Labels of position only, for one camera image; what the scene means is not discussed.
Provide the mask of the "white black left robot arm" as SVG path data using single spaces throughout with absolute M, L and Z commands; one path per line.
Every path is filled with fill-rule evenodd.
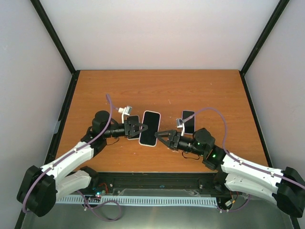
M 70 151 L 41 167 L 27 169 L 17 194 L 24 213 L 46 215 L 59 199 L 86 189 L 94 192 L 99 186 L 99 175 L 85 166 L 73 170 L 97 156 L 106 146 L 108 138 L 133 137 L 148 130 L 148 125 L 128 118 L 118 123 L 107 111 L 98 111 L 85 136 Z

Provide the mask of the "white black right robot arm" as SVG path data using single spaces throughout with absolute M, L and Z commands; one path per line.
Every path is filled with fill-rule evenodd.
M 305 181 L 295 169 L 265 167 L 226 153 L 205 128 L 195 131 L 192 137 L 176 130 L 156 132 L 155 137 L 170 149 L 203 157 L 203 164 L 217 172 L 213 185 L 218 192 L 249 194 L 274 203 L 291 217 L 303 216 Z

